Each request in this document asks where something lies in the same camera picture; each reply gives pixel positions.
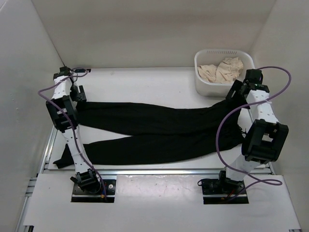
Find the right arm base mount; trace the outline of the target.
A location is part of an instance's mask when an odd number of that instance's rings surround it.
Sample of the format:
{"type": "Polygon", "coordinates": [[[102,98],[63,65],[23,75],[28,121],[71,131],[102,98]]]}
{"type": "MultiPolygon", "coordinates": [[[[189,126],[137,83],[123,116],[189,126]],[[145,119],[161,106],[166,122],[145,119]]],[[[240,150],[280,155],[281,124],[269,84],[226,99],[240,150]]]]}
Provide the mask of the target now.
{"type": "Polygon", "coordinates": [[[234,181],[220,171],[218,178],[204,178],[197,182],[202,189],[203,204],[248,204],[244,181],[234,181]]]}

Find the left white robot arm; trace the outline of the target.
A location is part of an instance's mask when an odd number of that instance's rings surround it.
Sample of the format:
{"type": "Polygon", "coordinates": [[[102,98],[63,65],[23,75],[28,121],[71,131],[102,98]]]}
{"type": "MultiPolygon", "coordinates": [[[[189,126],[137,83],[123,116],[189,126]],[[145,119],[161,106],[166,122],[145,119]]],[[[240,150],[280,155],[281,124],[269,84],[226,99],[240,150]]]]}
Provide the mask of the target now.
{"type": "Polygon", "coordinates": [[[53,80],[55,86],[52,98],[46,99],[46,107],[54,127],[66,140],[65,150],[59,160],[54,161],[58,169],[73,165],[75,176],[71,180],[81,190],[91,194],[104,194],[104,186],[88,158],[81,142],[76,106],[86,102],[83,86],[76,84],[78,77],[83,77],[89,70],[67,66],[59,68],[53,80]]]}

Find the black trousers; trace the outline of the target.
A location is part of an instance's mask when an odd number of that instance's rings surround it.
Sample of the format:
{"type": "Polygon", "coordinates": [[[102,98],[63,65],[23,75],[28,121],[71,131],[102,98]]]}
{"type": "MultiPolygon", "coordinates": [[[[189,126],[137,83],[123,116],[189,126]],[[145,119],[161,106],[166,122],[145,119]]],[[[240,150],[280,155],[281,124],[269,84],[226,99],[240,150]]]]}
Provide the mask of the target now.
{"type": "Polygon", "coordinates": [[[216,148],[216,133],[223,118],[238,107],[233,100],[195,109],[175,109],[130,102],[77,104],[82,126],[122,135],[120,139],[85,144],[96,165],[145,165],[199,158],[243,143],[240,111],[225,122],[216,148]]]}

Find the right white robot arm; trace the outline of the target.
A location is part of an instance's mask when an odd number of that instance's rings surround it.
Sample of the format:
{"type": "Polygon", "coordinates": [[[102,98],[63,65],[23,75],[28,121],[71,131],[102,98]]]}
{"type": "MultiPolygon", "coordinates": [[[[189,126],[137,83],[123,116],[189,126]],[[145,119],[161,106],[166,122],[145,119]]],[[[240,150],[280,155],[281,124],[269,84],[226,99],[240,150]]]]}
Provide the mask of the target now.
{"type": "Polygon", "coordinates": [[[217,188],[220,192],[230,192],[240,186],[254,168],[279,158],[289,129],[273,112],[271,101],[277,96],[270,96],[268,86],[263,84],[261,68],[247,70],[244,80],[236,80],[230,88],[226,99],[238,100],[240,105],[221,121],[216,133],[216,148],[219,148],[221,128],[234,113],[242,108],[248,109],[253,123],[244,137],[241,154],[219,173],[217,188]]]}

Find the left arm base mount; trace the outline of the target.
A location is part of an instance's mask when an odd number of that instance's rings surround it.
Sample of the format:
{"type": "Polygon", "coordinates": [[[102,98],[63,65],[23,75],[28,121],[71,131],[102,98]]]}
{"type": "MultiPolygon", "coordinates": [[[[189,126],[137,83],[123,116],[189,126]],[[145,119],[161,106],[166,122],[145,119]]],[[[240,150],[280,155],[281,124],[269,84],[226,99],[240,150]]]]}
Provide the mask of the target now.
{"type": "Polygon", "coordinates": [[[103,184],[93,170],[72,176],[72,203],[114,203],[116,179],[104,179],[103,184]]]}

